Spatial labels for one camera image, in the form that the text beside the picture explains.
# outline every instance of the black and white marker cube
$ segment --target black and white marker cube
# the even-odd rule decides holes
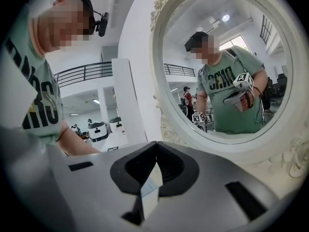
[[[206,117],[201,112],[196,112],[196,113],[192,114],[192,121],[193,121],[194,124],[203,123],[205,120],[206,120]]]
[[[249,73],[239,74],[233,84],[238,90],[253,90],[253,79]]]

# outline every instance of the green t-shirt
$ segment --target green t-shirt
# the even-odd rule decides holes
[[[233,81],[239,74],[245,72],[244,69],[252,76],[263,63],[239,46],[233,46],[231,49],[240,62],[223,51],[217,65],[204,65],[198,72],[197,89],[205,91],[210,97],[216,131],[227,134],[255,133],[262,127],[260,99],[255,98],[254,106],[244,112],[237,111],[232,105],[225,105],[223,100],[237,91]]]
[[[60,89],[45,58],[34,50],[29,32],[29,10],[24,6],[6,36],[3,47],[38,92],[24,119],[23,128],[55,145],[62,122]]]

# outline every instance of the balcony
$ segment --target balcony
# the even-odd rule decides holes
[[[59,87],[95,78],[112,76],[112,62],[86,64],[54,75]]]
[[[179,83],[192,83],[197,82],[197,78],[194,72],[194,69],[187,68],[174,64],[164,64],[164,70],[167,81],[170,82],[179,82]]]

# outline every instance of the white wall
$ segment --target white wall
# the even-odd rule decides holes
[[[118,117],[116,107],[107,108],[107,115],[108,115],[109,121],[110,121],[111,119],[113,119],[113,118]]]
[[[134,0],[126,17],[118,48],[119,58],[128,58],[148,141],[162,140],[161,112],[153,98],[155,87],[150,69],[150,13],[155,0]]]
[[[281,69],[281,73],[283,73],[281,66],[286,63],[285,54],[282,52],[278,53],[279,55],[274,54],[269,56],[266,53],[266,45],[260,37],[259,30],[252,23],[242,30],[240,34],[248,45],[250,51],[253,54],[256,53],[256,56],[263,61],[267,75],[273,80],[273,83],[277,83],[278,77],[276,76],[275,68],[277,70]]]
[[[111,61],[112,58],[118,58],[118,45],[107,45],[102,47],[103,62]]]
[[[91,42],[79,42],[78,44],[80,44],[79,47],[67,47],[45,55],[54,74],[81,65],[101,62],[100,46]]]
[[[147,141],[140,108],[136,97],[136,87],[132,80],[129,60],[123,58],[112,59],[114,66],[114,90],[117,107],[122,124],[126,130],[129,144],[139,144]]]
[[[259,36],[260,36],[262,22],[263,22],[263,13],[251,3],[249,3],[249,9],[250,9],[251,17],[253,19],[253,25],[255,26],[255,28],[260,30],[259,31]]]
[[[186,56],[187,55],[182,54],[180,49],[177,48],[173,43],[171,43],[167,39],[164,39],[164,43],[163,43],[163,62],[164,63],[175,64],[175,65],[179,65],[179,66],[183,66],[187,68],[192,68],[197,71],[203,67],[203,65],[199,64],[195,59],[189,58],[188,60],[186,60],[185,59]]]
[[[286,56],[284,52],[275,53],[273,55],[270,55],[269,58],[276,64],[276,69],[278,74],[283,73],[282,66],[287,64]]]
[[[179,104],[179,97],[178,97],[178,93],[177,92],[173,93],[173,97],[174,97],[176,103]]]
[[[179,82],[179,83],[191,83],[197,81],[197,71],[195,71],[195,76],[185,76],[185,75],[165,75],[167,81]]]
[[[83,133],[84,131],[88,131],[88,119],[91,119],[92,122],[101,122],[102,121],[102,116],[101,116],[101,111],[96,110],[93,112],[89,113],[84,113],[80,115],[65,115],[65,119],[69,127],[77,124],[77,126],[81,129],[81,132]]]
[[[104,87],[112,87],[114,86],[113,76],[107,76],[102,78],[96,78],[92,80],[86,80],[79,83],[74,83],[67,85],[65,87],[60,88],[61,97],[64,98],[66,96],[86,92],[89,90],[94,90],[98,88]]]

